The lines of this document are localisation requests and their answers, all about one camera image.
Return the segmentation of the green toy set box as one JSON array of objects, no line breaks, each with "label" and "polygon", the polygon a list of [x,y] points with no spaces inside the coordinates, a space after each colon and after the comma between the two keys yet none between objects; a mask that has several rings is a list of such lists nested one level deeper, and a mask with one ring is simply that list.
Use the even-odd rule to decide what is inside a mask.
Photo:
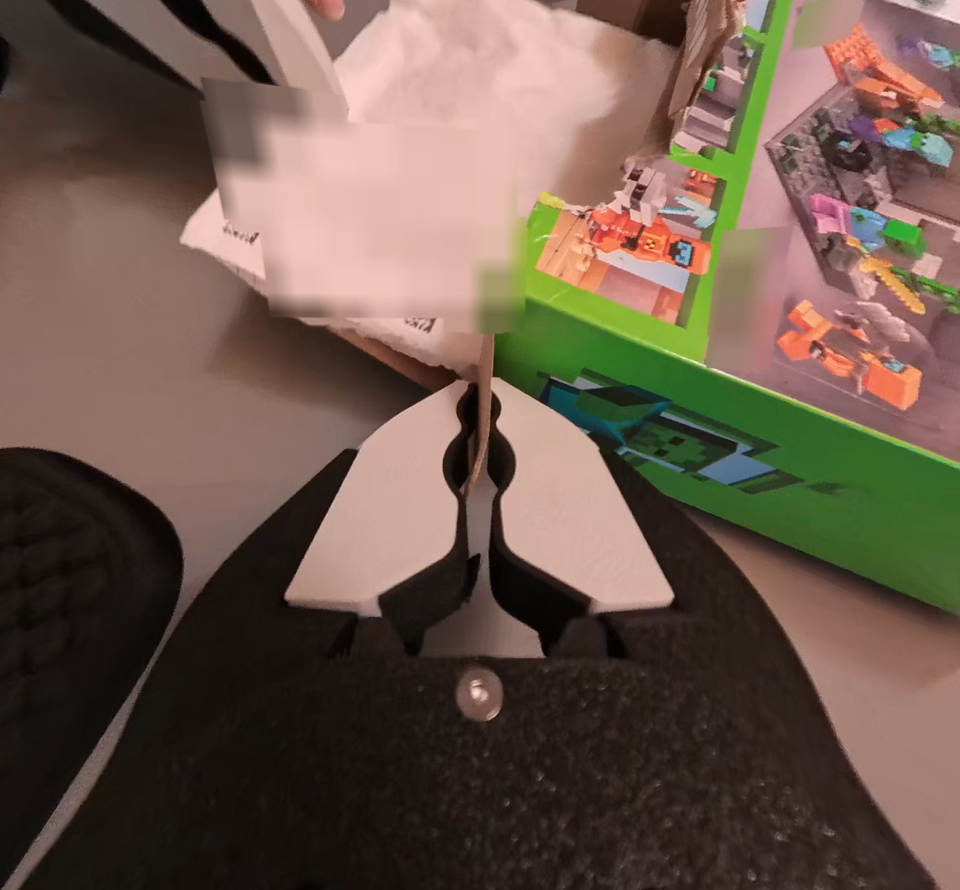
[{"label": "green toy set box", "polygon": [[671,149],[554,184],[496,369],[668,496],[958,613],[958,12],[578,10],[685,51]]}]

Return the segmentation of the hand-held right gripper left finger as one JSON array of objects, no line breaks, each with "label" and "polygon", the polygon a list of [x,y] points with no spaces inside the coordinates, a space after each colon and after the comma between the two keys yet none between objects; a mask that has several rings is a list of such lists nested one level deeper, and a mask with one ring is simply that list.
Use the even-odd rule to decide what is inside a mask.
[{"label": "hand-held right gripper left finger", "polygon": [[406,654],[471,600],[478,554],[464,485],[476,386],[454,382],[355,452],[287,585],[287,606],[387,625]]}]

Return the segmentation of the large printed paper bag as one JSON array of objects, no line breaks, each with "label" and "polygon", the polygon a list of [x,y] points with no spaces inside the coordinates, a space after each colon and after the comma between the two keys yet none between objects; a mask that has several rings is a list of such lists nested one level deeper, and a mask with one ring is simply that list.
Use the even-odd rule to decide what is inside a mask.
[{"label": "large printed paper bag", "polygon": [[213,191],[180,242],[282,315],[469,376],[475,324],[517,296],[514,225],[543,191],[613,190],[644,62],[631,34],[536,0],[389,0],[335,63],[350,124],[281,127],[306,174],[288,166],[243,226]]}]

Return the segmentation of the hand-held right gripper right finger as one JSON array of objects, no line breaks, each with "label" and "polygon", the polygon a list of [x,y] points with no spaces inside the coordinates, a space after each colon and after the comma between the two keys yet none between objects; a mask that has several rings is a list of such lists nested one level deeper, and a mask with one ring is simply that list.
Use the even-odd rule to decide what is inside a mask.
[{"label": "hand-held right gripper right finger", "polygon": [[613,654],[608,618],[667,611],[674,590],[594,441],[504,380],[491,393],[493,598],[543,654],[570,629],[587,654]]}]

